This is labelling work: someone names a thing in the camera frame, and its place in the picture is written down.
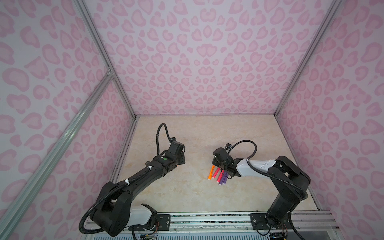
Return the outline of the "pink highlighter pen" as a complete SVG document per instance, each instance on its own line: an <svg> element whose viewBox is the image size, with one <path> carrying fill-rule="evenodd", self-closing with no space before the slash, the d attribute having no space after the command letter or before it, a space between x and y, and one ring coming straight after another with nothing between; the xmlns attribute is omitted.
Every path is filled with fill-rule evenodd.
<svg viewBox="0 0 384 240"><path fill-rule="evenodd" d="M219 185L222 184L222 178L223 178L223 173L220 172L220 173L219 173L219 177L218 177L218 179L217 179L217 183L218 183Z"/></svg>
<svg viewBox="0 0 384 240"><path fill-rule="evenodd" d="M220 168L217 168L212 175L212 179L214 179L218 175L219 172L220 172Z"/></svg>

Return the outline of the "orange highlighter pen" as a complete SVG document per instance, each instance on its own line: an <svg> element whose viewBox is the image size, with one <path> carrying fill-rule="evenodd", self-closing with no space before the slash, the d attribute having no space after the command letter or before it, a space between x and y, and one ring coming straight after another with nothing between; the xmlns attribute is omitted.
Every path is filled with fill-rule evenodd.
<svg viewBox="0 0 384 240"><path fill-rule="evenodd" d="M208 180L211 180L211 179L212 179L212 176L213 176L214 170L215 170L215 166L214 166L214 165L212 165L212 167L211 167L211 169L210 169L210 173L209 173L209 176L208 176Z"/></svg>

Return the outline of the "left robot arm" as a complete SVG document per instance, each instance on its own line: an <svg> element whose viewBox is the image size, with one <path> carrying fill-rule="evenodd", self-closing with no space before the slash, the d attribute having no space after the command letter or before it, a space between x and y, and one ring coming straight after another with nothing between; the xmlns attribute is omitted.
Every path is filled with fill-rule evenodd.
<svg viewBox="0 0 384 240"><path fill-rule="evenodd" d="M170 143L168 150L155 156L152 161L133 176L116 184L107 182L96 202L86 211L79 222L79 231L85 235L108 233L120 234L131 218L131 204L146 187L185 164L184 144Z"/></svg>

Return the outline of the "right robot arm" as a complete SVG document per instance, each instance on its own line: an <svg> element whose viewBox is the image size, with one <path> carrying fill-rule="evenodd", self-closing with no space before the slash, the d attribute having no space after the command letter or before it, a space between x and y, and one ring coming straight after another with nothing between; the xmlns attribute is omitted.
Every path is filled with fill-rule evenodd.
<svg viewBox="0 0 384 240"><path fill-rule="evenodd" d="M229 151L218 148L213 152L213 165L229 174L230 177L266 177L278 191L278 195L262 220L270 228L282 226L298 204L308 198L307 189L310 177L288 157L279 156L274 160L251 161L232 158Z"/></svg>

